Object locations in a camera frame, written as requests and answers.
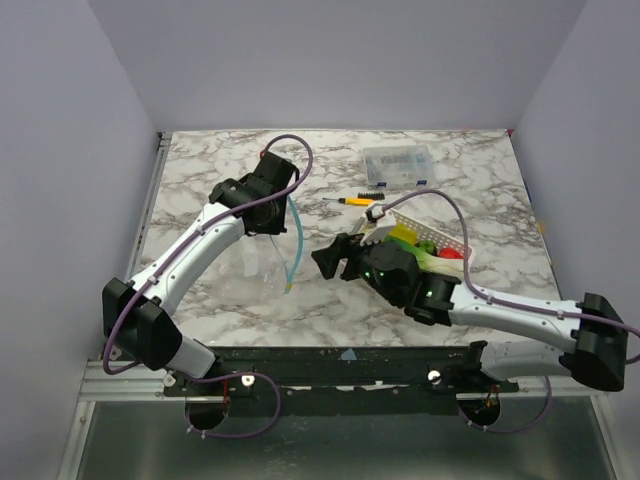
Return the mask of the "green toy leafy vegetable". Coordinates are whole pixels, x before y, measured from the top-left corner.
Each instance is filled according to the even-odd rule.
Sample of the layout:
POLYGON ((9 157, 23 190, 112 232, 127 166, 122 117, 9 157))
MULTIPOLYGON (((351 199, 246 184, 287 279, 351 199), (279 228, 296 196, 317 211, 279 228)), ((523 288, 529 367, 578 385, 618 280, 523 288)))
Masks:
POLYGON ((401 239, 391 237, 391 241, 403 250, 411 253, 422 271, 462 278, 464 276, 464 262, 462 259, 447 259, 431 255, 420 248, 401 239))

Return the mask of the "clear zip top bag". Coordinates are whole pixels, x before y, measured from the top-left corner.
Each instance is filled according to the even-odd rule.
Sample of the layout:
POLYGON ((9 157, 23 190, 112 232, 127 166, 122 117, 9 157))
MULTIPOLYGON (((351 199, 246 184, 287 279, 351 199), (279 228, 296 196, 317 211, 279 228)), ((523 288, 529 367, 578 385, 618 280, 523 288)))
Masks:
POLYGON ((303 227, 295 201, 287 198, 285 218, 296 228, 295 255, 282 254, 274 236, 244 236, 226 249, 208 269, 213 276, 213 293, 224 306, 250 307, 276 300, 292 289, 304 251, 303 227))

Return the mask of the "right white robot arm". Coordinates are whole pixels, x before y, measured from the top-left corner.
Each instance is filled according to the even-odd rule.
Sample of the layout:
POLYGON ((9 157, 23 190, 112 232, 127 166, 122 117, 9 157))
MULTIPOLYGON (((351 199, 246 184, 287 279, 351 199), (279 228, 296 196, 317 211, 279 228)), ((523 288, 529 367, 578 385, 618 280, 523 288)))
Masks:
POLYGON ((360 236, 341 233, 311 257, 324 279, 361 279, 419 323, 519 336, 516 343, 487 345, 480 357, 461 365, 461 382, 471 391, 522 376, 569 376, 605 392, 624 387, 629 332, 601 295, 541 301, 470 287, 463 260, 432 255, 395 237, 365 245, 360 236))

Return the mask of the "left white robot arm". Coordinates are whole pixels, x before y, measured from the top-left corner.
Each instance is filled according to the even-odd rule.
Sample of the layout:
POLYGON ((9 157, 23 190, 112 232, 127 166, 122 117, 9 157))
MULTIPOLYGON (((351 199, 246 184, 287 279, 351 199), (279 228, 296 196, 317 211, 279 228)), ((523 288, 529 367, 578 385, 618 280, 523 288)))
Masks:
POLYGON ((214 186, 194 222, 159 259, 128 281, 110 280, 102 291, 103 359, 119 348, 152 371, 187 375, 201 395, 214 393, 222 380, 215 354, 185 336, 172 316, 195 281, 243 236, 285 232, 287 197, 299 178, 293 163, 262 152, 254 171, 214 186))

